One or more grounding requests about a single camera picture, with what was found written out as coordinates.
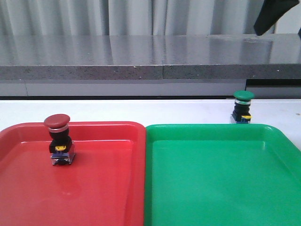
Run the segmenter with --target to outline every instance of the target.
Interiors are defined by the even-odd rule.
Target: red button cap
[[[45,119],[44,125],[52,129],[59,129],[69,121],[70,117],[66,114],[54,114]]]

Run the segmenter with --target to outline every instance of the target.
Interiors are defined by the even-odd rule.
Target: green tray
[[[301,225],[301,152],[278,129],[146,129],[146,226]]]

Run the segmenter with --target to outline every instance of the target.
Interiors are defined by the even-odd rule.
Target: red tray
[[[43,123],[0,132],[1,226],[142,226],[145,128],[70,122],[76,156],[51,164]]]

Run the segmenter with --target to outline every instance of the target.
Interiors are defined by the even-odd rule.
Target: black cloth
[[[299,4],[299,0],[264,0],[260,14],[254,24],[257,35],[264,34],[277,20]]]

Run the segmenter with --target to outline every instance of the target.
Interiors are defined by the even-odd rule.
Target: yellow label
[[[58,151],[58,152],[64,151],[64,150],[66,150],[66,145],[55,146],[55,150]]]
[[[252,116],[250,116],[250,115],[242,115],[241,117],[243,117],[244,119],[251,119],[252,118]]]

